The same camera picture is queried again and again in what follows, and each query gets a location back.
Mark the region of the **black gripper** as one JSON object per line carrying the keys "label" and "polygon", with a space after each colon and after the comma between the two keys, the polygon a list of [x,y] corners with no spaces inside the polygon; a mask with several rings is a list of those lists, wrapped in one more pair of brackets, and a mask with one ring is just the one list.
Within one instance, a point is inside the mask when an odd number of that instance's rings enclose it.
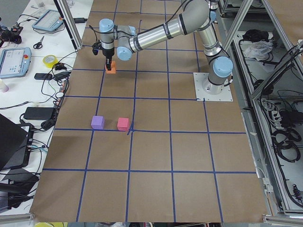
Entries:
{"label": "black gripper", "polygon": [[102,44],[102,53],[106,57],[106,68],[108,71],[111,71],[112,57],[115,54],[114,44]]}

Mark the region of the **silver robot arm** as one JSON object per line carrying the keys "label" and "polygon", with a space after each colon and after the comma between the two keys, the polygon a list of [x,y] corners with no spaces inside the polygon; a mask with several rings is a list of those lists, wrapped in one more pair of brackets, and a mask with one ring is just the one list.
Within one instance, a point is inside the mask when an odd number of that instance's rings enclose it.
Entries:
{"label": "silver robot arm", "polygon": [[92,52],[99,51],[106,58],[106,69],[112,69],[112,57],[116,54],[122,61],[131,59],[132,54],[179,35],[198,32],[210,72],[202,82],[202,88],[211,95],[218,95],[233,69],[233,62],[219,42],[210,17],[210,6],[206,0],[183,0],[182,13],[175,13],[171,19],[140,33],[133,26],[116,25],[113,20],[103,18],[99,22],[100,38],[92,46]]}

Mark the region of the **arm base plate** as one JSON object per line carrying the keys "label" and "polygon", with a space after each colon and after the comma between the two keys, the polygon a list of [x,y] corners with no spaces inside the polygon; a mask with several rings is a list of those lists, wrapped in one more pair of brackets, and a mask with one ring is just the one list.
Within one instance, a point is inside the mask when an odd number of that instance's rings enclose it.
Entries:
{"label": "arm base plate", "polygon": [[194,72],[194,84],[197,101],[232,102],[230,86],[213,85],[208,80],[209,73]]}

